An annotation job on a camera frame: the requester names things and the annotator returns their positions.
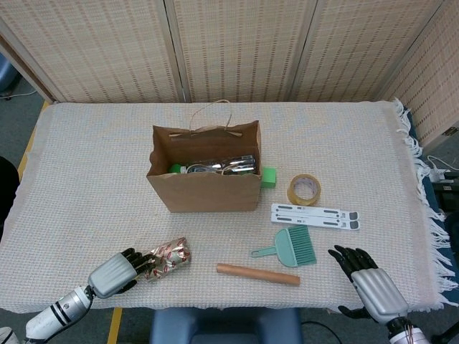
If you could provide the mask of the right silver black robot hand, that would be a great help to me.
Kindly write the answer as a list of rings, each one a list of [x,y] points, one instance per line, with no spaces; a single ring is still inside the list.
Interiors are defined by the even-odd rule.
[[[406,299],[366,251],[336,245],[328,253],[338,262],[363,304],[354,310],[340,305],[339,312],[351,319],[368,318],[383,325],[407,317]]]

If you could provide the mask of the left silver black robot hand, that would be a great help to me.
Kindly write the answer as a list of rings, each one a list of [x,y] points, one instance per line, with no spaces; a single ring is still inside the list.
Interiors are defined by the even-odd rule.
[[[153,268],[153,255],[128,248],[112,256],[88,277],[94,296],[107,299],[132,288],[140,275]]]

